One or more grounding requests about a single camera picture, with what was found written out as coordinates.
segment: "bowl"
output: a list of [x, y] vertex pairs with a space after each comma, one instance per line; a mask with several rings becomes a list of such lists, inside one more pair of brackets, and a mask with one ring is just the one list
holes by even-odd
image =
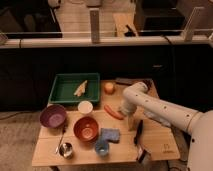
[[79, 119], [73, 128], [75, 136], [83, 142], [90, 142], [98, 137], [98, 123], [92, 117]]
[[92, 113], [93, 105], [90, 101], [84, 100], [78, 104], [78, 111], [83, 115], [89, 115]]
[[54, 104], [46, 107], [40, 115], [40, 123], [44, 127], [56, 128], [62, 125], [66, 119], [66, 109], [64, 106]]

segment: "sponge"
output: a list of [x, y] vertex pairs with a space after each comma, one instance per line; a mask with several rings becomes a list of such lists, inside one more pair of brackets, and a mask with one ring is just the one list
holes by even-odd
[[109, 142], [118, 143], [120, 140], [119, 129], [112, 128], [101, 128], [101, 139], [107, 140]]

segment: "cup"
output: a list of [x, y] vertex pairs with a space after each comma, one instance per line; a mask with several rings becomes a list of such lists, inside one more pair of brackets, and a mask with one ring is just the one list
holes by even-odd
[[95, 152], [103, 157], [109, 153], [109, 142], [103, 139], [98, 139], [95, 143]]
[[70, 143], [61, 144], [59, 148], [59, 154], [66, 159], [71, 158], [73, 155], [72, 144]]
[[93, 105], [90, 101], [84, 100], [78, 104], [78, 111], [84, 116], [89, 116], [92, 114]]

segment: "green tray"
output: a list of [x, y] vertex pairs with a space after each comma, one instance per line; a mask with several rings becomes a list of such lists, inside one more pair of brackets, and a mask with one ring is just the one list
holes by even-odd
[[[87, 80], [86, 91], [80, 97], [74, 95], [78, 86]], [[98, 73], [57, 74], [49, 96], [49, 103], [76, 105], [88, 100], [94, 105], [100, 101], [100, 75]]]

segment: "table leg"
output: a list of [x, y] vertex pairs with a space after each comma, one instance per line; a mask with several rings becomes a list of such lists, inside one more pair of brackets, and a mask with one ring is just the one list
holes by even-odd
[[50, 166], [52, 171], [60, 171], [60, 169], [57, 166]]

